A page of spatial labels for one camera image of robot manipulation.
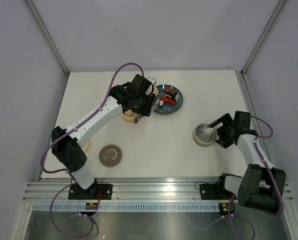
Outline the grey steel lunch box container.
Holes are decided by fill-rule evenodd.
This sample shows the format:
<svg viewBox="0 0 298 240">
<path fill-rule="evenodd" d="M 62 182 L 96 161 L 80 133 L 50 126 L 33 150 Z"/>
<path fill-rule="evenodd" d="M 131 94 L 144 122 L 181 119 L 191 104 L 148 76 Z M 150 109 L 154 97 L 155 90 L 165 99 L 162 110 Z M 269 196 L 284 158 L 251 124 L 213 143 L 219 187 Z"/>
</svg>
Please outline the grey steel lunch box container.
<svg viewBox="0 0 298 240">
<path fill-rule="evenodd" d="M 216 141 L 217 132 L 206 123 L 200 124 L 193 131 L 193 139 L 198 145 L 208 147 Z"/>
</svg>

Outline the grey lunch box lid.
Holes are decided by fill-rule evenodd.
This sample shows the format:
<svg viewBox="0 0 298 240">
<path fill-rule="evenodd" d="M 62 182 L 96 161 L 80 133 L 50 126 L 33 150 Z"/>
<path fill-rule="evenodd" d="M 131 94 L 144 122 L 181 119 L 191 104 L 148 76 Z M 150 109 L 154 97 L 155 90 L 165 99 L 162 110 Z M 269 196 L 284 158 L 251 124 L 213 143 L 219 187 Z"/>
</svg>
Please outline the grey lunch box lid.
<svg viewBox="0 0 298 240">
<path fill-rule="evenodd" d="M 107 168 L 116 167 L 120 164 L 121 160 L 122 151 L 116 145 L 106 145 L 99 152 L 99 161 L 103 166 Z"/>
</svg>

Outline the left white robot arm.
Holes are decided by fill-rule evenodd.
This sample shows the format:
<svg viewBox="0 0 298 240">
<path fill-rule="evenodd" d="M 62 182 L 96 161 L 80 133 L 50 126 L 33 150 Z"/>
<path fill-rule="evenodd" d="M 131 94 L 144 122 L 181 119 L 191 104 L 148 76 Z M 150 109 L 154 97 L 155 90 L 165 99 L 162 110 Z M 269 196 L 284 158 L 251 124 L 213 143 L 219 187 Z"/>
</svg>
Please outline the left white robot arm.
<svg viewBox="0 0 298 240">
<path fill-rule="evenodd" d="M 150 116 L 156 82 L 154 78 L 137 74 L 131 82 L 112 86 L 103 102 L 76 123 L 65 129 L 58 126 L 52 131 L 51 152 L 72 175 L 84 198 L 93 198 L 97 187 L 82 148 L 103 126 L 123 112 Z"/>
</svg>

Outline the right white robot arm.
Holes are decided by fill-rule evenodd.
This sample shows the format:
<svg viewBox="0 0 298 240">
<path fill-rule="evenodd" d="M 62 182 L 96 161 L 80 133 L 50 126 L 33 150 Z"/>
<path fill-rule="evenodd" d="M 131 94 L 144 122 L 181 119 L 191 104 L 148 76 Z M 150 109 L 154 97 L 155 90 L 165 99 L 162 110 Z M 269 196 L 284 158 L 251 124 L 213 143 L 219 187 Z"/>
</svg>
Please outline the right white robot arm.
<svg viewBox="0 0 298 240">
<path fill-rule="evenodd" d="M 264 153 L 259 143 L 261 135 L 251 128 L 253 118 L 249 112 L 236 111 L 234 116 L 226 113 L 207 125 L 216 130 L 218 145 L 224 149 L 236 145 L 247 164 L 240 183 L 225 175 L 224 181 L 215 187 L 216 194 L 221 198 L 235 194 L 242 207 L 279 215 L 284 211 L 286 173 L 276 168 Z"/>
</svg>

